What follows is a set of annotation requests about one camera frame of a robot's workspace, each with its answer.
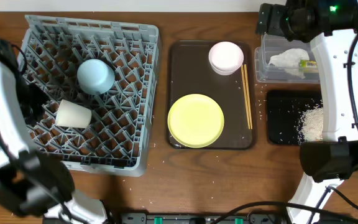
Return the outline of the white paper napkin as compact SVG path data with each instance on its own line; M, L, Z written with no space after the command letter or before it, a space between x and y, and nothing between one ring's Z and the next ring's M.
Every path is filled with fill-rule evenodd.
M303 72L299 69L299 64L302 60L309 60L310 57L306 50L303 49L289 49L278 55L271 56L269 65L281 68L290 75L299 78L305 78Z

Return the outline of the cream plastic cup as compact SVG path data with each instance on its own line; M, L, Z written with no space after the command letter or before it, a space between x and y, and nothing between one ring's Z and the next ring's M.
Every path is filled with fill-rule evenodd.
M91 110L67 100L59 104L55 124L68 128L86 128L90 125Z

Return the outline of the green yellow snack wrapper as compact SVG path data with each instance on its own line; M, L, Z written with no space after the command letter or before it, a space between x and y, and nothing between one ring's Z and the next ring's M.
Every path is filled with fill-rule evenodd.
M317 63L312 60L300 60L299 62L300 70L316 70L318 68Z

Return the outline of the wooden chopstick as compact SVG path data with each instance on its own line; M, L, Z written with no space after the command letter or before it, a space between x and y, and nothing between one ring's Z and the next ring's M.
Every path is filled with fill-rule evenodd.
M252 121L252 110L251 110L251 103L250 103L250 91L249 91L249 79L248 79L248 73L247 73L247 65L243 64L243 70L244 70L244 82L246 87L246 97L247 97L247 117L249 120L249 129L253 129L253 121Z
M243 65L241 67L241 73L242 73L242 84L243 84L243 90L244 90L244 100L245 100L245 107L246 107L246 116L247 116L247 95L246 95L246 87L245 87L245 80L244 80L244 70L243 70Z

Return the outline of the pink plastic bowl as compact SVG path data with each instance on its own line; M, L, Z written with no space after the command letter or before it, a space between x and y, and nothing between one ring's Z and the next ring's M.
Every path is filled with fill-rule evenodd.
M244 53L233 42L218 42L209 50L208 60L217 74L231 75L243 65Z

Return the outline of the light blue plastic bowl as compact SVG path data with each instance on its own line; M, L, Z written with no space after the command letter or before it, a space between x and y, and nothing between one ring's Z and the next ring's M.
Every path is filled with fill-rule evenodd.
M80 89L89 95L100 95L111 89L115 82L113 69L102 60L89 59L78 68Z

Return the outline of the yellow plastic plate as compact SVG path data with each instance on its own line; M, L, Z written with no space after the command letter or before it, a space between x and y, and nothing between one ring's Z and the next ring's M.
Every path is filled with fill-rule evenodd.
M202 148L220 137L224 129L224 113L211 97L189 94L172 104L167 125L178 143L190 148Z

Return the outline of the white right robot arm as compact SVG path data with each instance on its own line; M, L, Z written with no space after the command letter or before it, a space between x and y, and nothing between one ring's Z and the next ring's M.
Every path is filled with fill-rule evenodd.
M304 173L285 207L289 222L351 223L324 205L358 171L358 2L263 3L256 32L308 43L319 71L323 138L300 146Z

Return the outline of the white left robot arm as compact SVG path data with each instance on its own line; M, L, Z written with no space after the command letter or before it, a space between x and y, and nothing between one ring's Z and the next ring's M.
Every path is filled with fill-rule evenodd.
M40 121L49 97L23 79L18 46L0 39L0 205L18 217L42 217L44 223L109 223L100 200L75 189L67 167L42 154L28 125Z

